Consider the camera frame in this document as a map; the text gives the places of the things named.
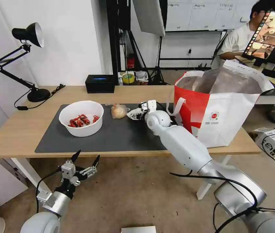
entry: black desk lamp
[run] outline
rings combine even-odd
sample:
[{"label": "black desk lamp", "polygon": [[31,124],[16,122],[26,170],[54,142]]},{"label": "black desk lamp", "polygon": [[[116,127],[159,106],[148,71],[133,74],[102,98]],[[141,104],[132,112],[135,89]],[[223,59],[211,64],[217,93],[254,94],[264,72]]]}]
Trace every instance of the black desk lamp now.
[{"label": "black desk lamp", "polygon": [[[12,78],[13,80],[23,84],[24,86],[30,89],[30,93],[27,95],[27,98],[30,102],[40,102],[47,100],[50,97],[50,92],[46,89],[39,89],[35,87],[35,84],[23,80],[21,78],[16,77],[15,75],[9,73],[8,71],[4,70],[4,66],[10,64],[11,62],[15,61],[16,59],[24,56],[25,54],[30,52],[31,45],[27,43],[29,40],[34,45],[39,46],[41,48],[44,47],[44,38],[42,35],[41,27],[38,23],[30,24],[26,29],[22,28],[14,28],[12,29],[12,35],[15,39],[19,39],[23,45],[18,49],[14,50],[13,52],[9,53],[8,55],[0,58],[0,72],[4,75]],[[14,58],[6,59],[7,57],[11,56],[12,54],[24,49],[25,52],[21,55],[18,55]]]}]

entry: lamp shade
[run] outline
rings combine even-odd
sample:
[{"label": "lamp shade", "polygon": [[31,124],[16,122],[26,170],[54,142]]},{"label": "lamp shade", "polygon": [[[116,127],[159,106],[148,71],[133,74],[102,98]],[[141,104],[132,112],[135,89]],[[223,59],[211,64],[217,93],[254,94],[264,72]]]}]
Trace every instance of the lamp shade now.
[{"label": "lamp shade", "polygon": [[26,29],[13,28],[12,35],[18,40],[29,40],[34,45],[44,47],[44,38],[39,23],[32,23]]}]

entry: shopping bag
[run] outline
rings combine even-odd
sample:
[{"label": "shopping bag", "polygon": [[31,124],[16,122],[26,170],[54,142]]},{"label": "shopping bag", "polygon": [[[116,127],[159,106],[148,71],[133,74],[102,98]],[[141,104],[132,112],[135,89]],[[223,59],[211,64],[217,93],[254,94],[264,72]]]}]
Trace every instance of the shopping bag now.
[{"label": "shopping bag", "polygon": [[175,83],[174,112],[168,113],[206,147],[228,146],[259,95],[271,89],[262,73],[226,61],[222,68],[184,73]]}]

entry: man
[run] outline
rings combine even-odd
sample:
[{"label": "man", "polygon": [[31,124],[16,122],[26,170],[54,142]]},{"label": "man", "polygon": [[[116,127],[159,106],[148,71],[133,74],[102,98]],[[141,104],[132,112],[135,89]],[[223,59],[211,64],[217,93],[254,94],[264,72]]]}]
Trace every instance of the man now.
[{"label": "man", "polygon": [[254,32],[258,28],[265,13],[275,10],[275,0],[260,0],[252,7],[250,21],[242,27],[233,30],[224,40],[222,47],[217,52],[212,68],[221,67],[225,60],[232,60],[241,56],[249,44]]}]

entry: lamp base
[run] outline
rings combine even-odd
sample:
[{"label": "lamp base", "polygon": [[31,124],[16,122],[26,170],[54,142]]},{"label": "lamp base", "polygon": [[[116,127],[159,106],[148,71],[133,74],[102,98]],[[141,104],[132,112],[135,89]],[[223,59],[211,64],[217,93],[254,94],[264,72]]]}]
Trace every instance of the lamp base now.
[{"label": "lamp base", "polygon": [[27,99],[30,102],[41,102],[49,99],[51,93],[47,89],[31,90],[27,95]]}]

